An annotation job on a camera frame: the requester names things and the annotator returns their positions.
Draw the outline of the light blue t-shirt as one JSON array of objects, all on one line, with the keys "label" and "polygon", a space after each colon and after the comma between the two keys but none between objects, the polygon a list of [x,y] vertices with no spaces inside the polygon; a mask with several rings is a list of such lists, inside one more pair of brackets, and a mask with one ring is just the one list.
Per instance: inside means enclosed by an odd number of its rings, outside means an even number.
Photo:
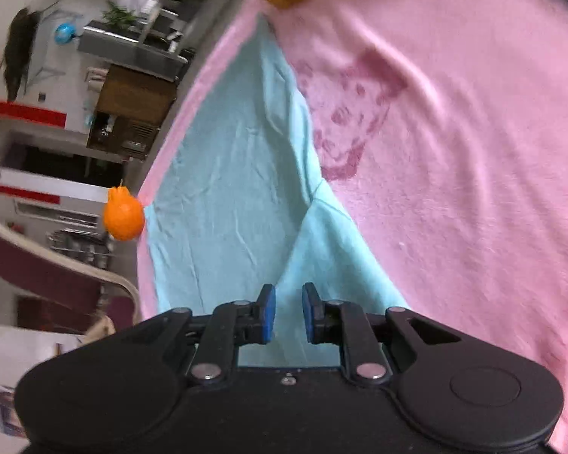
[{"label": "light blue t-shirt", "polygon": [[333,366],[307,341],[301,288],[366,312],[402,305],[357,225],[323,178],[312,124],[266,20],[203,100],[145,210],[156,308],[208,315],[276,289],[274,336],[247,366]]}]

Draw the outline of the orange plush toy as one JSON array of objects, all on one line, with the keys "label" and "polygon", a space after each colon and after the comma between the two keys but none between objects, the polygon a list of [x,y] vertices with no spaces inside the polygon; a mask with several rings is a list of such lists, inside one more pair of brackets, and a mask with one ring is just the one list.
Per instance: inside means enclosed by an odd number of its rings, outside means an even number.
[{"label": "orange plush toy", "polygon": [[118,241],[131,241],[141,235],[145,224],[143,205],[125,185],[108,190],[103,224],[108,234]]}]

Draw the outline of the wooden cabinet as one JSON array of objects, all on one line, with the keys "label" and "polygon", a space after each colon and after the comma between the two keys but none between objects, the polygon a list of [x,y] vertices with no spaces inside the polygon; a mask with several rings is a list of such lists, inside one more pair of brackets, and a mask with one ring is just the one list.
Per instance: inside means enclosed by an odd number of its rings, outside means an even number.
[{"label": "wooden cabinet", "polygon": [[111,65],[94,110],[87,147],[144,160],[175,99],[175,83]]}]

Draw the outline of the pink blanket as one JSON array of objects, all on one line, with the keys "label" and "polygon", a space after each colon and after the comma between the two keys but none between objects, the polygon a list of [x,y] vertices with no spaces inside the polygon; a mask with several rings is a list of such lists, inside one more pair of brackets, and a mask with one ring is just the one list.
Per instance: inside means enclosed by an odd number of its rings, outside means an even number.
[{"label": "pink blanket", "polygon": [[[197,54],[145,210],[259,20],[307,103],[323,178],[403,297],[390,308],[545,366],[568,453],[568,1],[246,0]],[[153,276],[145,225],[146,316]]]}]

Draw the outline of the grey tv console shelf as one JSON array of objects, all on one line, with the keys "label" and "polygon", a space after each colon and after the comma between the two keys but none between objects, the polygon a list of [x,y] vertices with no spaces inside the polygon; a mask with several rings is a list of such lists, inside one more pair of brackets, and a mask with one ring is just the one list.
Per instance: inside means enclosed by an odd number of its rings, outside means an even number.
[{"label": "grey tv console shelf", "polygon": [[119,34],[100,20],[91,20],[82,29],[78,50],[104,62],[143,72],[168,82],[179,82],[195,56],[186,50],[176,55],[160,47],[139,44],[139,33]]}]

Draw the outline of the green potted plant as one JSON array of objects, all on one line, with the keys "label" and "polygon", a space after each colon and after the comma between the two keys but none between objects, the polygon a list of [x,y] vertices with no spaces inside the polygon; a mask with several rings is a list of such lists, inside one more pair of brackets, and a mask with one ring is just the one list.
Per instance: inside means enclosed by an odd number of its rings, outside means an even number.
[{"label": "green potted plant", "polygon": [[105,23],[114,30],[125,31],[136,26],[136,15],[126,7],[119,6],[114,1],[106,1],[106,10],[102,13]]}]

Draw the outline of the maroon chair with beige frame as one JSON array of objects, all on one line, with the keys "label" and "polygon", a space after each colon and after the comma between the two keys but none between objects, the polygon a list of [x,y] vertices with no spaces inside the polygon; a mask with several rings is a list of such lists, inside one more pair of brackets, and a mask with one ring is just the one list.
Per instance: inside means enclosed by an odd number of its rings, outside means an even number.
[{"label": "maroon chair with beige frame", "polygon": [[36,243],[0,223],[0,278],[118,330],[141,321],[139,293],[126,278]]}]

